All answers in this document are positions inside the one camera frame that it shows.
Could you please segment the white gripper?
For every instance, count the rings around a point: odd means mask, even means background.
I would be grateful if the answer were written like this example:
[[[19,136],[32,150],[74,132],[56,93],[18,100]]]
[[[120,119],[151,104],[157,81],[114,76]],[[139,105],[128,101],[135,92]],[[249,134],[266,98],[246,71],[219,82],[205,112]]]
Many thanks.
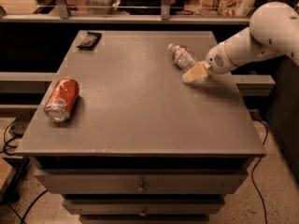
[[[226,53],[225,43],[220,42],[212,48],[206,55],[206,62],[199,62],[188,70],[182,79],[185,83],[192,83],[209,76],[209,70],[214,74],[225,74],[236,69]]]

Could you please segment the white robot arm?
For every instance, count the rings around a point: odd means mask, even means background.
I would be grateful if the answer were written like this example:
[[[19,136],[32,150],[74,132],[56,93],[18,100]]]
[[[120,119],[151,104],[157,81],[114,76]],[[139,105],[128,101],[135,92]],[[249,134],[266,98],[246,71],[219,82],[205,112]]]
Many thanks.
[[[212,48],[182,79],[193,83],[282,55],[299,64],[299,14],[287,4],[270,2],[255,10],[247,28]]]

